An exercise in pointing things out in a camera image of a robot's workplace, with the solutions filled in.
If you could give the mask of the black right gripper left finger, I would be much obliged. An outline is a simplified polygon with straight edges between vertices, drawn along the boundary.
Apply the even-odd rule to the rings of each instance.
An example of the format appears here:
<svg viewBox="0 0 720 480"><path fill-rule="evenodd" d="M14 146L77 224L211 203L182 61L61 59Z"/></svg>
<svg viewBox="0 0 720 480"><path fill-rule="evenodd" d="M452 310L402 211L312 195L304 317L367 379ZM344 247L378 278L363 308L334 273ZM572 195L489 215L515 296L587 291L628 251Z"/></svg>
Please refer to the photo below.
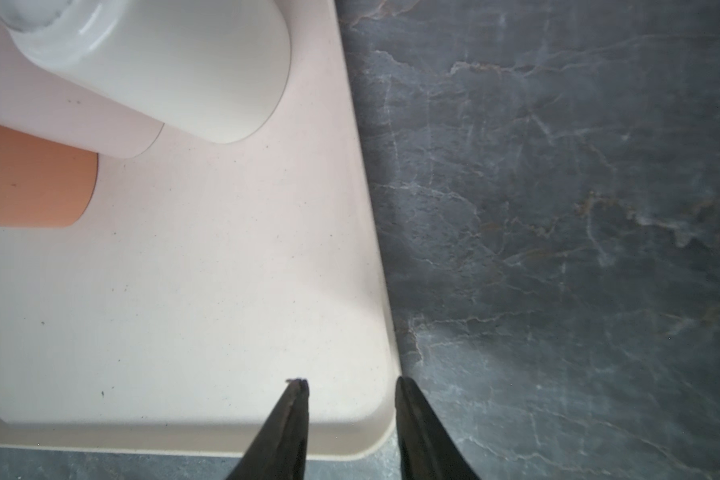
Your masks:
<svg viewBox="0 0 720 480"><path fill-rule="evenodd" d="M288 384L228 480L302 480L309 428L309 385Z"/></svg>

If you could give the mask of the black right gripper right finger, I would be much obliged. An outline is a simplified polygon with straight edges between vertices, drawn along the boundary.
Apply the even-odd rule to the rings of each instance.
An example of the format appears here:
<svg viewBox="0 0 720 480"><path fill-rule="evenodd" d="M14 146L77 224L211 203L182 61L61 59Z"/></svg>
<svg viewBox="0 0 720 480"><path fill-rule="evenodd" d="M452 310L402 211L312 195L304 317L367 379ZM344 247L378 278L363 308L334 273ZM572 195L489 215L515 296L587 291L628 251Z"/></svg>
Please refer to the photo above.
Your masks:
<svg viewBox="0 0 720 480"><path fill-rule="evenodd" d="M397 379L395 408L402 479L479 479L412 378Z"/></svg>

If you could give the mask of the cream and orange mug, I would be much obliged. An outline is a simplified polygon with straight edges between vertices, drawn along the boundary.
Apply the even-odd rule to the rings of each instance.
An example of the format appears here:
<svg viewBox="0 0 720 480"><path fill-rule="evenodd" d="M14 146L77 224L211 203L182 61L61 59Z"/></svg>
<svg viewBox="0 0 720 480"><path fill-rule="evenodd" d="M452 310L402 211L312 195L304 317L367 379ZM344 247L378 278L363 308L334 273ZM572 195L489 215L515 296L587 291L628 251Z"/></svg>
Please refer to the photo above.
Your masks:
<svg viewBox="0 0 720 480"><path fill-rule="evenodd" d="M0 227L62 228L86 210L98 155L0 125Z"/></svg>

